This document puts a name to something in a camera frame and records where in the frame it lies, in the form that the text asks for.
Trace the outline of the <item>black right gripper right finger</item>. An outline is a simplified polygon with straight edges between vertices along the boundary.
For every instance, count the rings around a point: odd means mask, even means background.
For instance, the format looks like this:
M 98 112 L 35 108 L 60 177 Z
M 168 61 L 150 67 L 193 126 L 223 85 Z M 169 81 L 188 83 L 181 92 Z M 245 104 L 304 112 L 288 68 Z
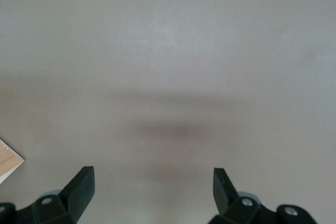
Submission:
M 214 168 L 213 197 L 218 215 L 210 223 L 316 223 L 299 206 L 280 205 L 271 211 L 256 195 L 238 192 L 223 168 Z

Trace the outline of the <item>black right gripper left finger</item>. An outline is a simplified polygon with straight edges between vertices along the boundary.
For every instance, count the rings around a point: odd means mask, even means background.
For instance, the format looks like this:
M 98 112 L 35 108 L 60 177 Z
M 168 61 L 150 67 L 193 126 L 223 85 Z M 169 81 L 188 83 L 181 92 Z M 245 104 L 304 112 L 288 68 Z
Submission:
M 94 167 L 83 167 L 57 194 L 47 194 L 17 210 L 1 203 L 1 223 L 77 223 L 94 196 Z

